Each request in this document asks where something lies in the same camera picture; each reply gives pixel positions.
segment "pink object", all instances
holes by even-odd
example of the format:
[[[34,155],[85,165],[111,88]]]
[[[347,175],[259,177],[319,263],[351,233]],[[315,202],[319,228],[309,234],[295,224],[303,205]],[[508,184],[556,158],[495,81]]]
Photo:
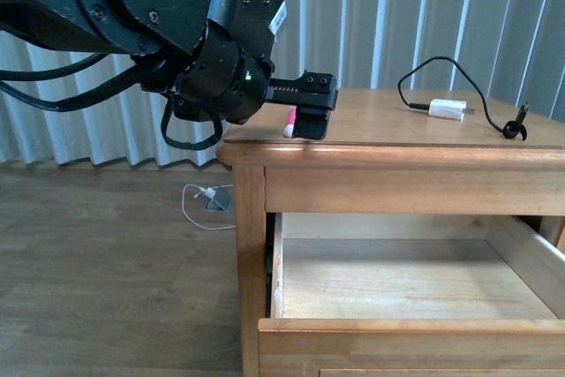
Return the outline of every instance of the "pink object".
[[[289,115],[286,118],[286,126],[284,127],[284,137],[292,137],[292,132],[294,131],[294,122],[297,120],[297,107],[291,106],[289,109]]]

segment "white label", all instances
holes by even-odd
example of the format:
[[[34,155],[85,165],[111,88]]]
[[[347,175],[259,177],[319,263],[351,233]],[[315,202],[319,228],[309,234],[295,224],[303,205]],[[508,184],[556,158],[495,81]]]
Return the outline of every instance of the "white label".
[[[271,33],[273,33],[273,35],[276,35],[278,33],[285,19],[286,19],[286,2],[282,2],[281,7],[275,14],[275,17],[268,25],[268,29],[271,30]]]

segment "table leg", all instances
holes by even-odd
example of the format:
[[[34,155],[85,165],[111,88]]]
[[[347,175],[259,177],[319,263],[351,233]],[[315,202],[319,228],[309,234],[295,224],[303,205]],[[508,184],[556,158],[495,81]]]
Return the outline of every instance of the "table leg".
[[[259,374],[257,324],[265,317],[265,170],[261,166],[235,166],[237,278],[241,313],[244,376]]]

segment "white cable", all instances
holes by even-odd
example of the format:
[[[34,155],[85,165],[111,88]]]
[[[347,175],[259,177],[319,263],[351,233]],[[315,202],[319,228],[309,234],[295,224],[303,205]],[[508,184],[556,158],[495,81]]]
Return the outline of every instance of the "white cable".
[[[203,230],[211,230],[211,231],[214,231],[214,230],[232,230],[232,229],[235,229],[235,228],[236,228],[235,225],[230,225],[230,226],[227,226],[227,227],[206,227],[206,226],[204,226],[204,225],[202,225],[202,224],[198,224],[197,222],[195,222],[195,221],[186,213],[186,209],[185,209],[185,195],[186,195],[186,189],[189,188],[189,187],[195,187],[195,188],[197,188],[198,190],[200,190],[198,193],[196,193],[196,194],[194,195],[194,199],[198,198],[201,194],[207,194],[207,192],[208,192],[207,189],[205,189],[204,187],[200,187],[199,185],[189,184],[189,185],[186,185],[185,187],[183,187],[183,198],[182,198],[182,202],[181,202],[181,207],[182,207],[182,209],[183,209],[183,214],[185,215],[185,217],[186,217],[186,219],[187,219],[188,221],[190,221],[191,223],[193,223],[193,224],[194,224],[195,226],[197,226],[199,229],[203,229]],[[218,186],[215,186],[215,187],[208,187],[208,189],[217,189],[217,188],[220,188],[220,187],[232,187],[232,185],[218,185]]]

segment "drawer front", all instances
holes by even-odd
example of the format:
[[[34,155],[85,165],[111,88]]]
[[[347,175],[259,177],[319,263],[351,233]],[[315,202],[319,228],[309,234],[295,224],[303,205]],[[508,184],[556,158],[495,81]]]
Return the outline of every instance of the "drawer front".
[[[320,370],[320,377],[562,377],[565,370]]]
[[[553,377],[565,375],[563,346],[560,320],[259,323],[261,377]]]

